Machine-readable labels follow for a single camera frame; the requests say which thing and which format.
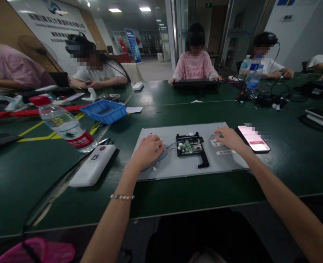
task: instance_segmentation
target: green tabletop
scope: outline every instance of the green tabletop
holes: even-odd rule
[[[297,75],[287,84],[294,87],[308,80],[312,77]],[[127,105],[143,106],[143,110],[139,114],[129,114],[109,127],[104,137],[114,140],[118,150],[98,183],[92,187],[68,188],[54,202],[36,230],[98,223],[131,157],[141,129],[148,127],[226,121],[235,128],[243,122],[251,122],[268,138],[272,150],[259,157],[270,169],[298,196],[323,194],[323,133],[297,120],[306,108],[323,109],[323,100],[289,102],[287,107],[291,110],[276,111],[255,108],[251,103],[234,102],[240,90],[232,85],[223,84],[217,93],[198,98],[197,94],[179,95],[164,81],[144,84],[142,91],[132,97],[131,86],[123,90],[103,91],[105,94],[120,93],[121,101],[130,98]],[[190,103],[195,99],[205,102]],[[0,132],[21,134],[39,122],[39,118],[0,120]],[[94,121],[86,117],[80,122],[87,129],[94,125]],[[24,137],[49,134],[51,130],[48,127],[39,125]],[[79,157],[80,153],[62,139],[18,142],[0,150],[0,236],[19,233],[30,207]],[[248,171],[139,182],[134,194],[132,218],[265,200]]]

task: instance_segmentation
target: pink t-shirt with text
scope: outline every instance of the pink t-shirt with text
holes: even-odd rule
[[[7,45],[0,46],[0,78],[14,80],[33,89],[56,85],[43,67]]]
[[[212,65],[209,54],[202,51],[198,56],[191,55],[189,52],[182,53],[172,77],[180,80],[181,78],[211,79],[218,76],[219,75]]]

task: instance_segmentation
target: water bottle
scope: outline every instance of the water bottle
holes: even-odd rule
[[[29,100],[38,107],[44,123],[79,152],[88,153],[96,148],[96,140],[70,112],[53,105],[46,96],[35,96]]]
[[[252,75],[258,69],[260,65],[260,60],[261,60],[261,56],[257,56],[256,59],[253,59],[252,64],[250,65],[250,68],[249,68],[248,76],[246,78],[246,84],[249,83],[250,79],[252,78]]]
[[[243,60],[241,67],[239,68],[239,74],[238,74],[239,79],[244,80],[244,78],[246,77],[249,63],[250,63],[250,55],[247,55],[246,58]]]
[[[246,90],[250,90],[252,93],[255,91],[261,80],[261,77],[263,76],[263,67],[264,65],[260,64],[258,69],[252,74]]]

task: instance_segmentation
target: green circuit board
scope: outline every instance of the green circuit board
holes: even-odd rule
[[[203,151],[200,142],[183,143],[180,147],[181,155],[191,155]]]

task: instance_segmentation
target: blue tray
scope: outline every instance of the blue tray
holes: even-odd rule
[[[100,100],[80,109],[87,117],[110,125],[128,113],[125,105],[109,100]]]

